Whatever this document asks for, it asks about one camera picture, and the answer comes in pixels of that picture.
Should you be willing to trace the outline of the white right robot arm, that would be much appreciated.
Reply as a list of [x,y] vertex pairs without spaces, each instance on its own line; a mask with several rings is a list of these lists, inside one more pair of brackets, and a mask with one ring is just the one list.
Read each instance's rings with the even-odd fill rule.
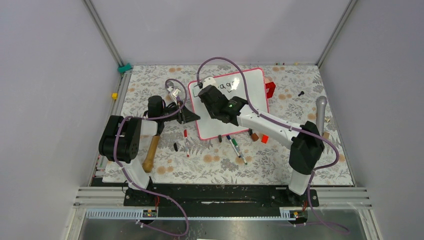
[[248,96],[227,98],[214,85],[203,87],[197,96],[212,119],[258,131],[289,149],[292,173],[287,201],[299,206],[307,199],[313,169],[325,148],[315,123],[299,124],[277,118],[255,107]]

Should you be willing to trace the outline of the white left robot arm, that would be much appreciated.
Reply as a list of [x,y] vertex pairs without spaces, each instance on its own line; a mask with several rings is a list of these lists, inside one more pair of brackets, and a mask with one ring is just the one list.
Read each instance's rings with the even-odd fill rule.
[[148,98],[147,110],[140,117],[111,115],[100,138],[98,150],[101,156],[116,163],[126,177],[128,187],[137,190],[136,199],[144,206],[152,204],[155,192],[149,188],[151,178],[136,159],[139,152],[140,136],[152,136],[147,153],[147,163],[151,164],[165,122],[176,121],[179,124],[191,123],[201,117],[187,109],[184,102],[177,99],[168,105],[162,97],[154,95]]

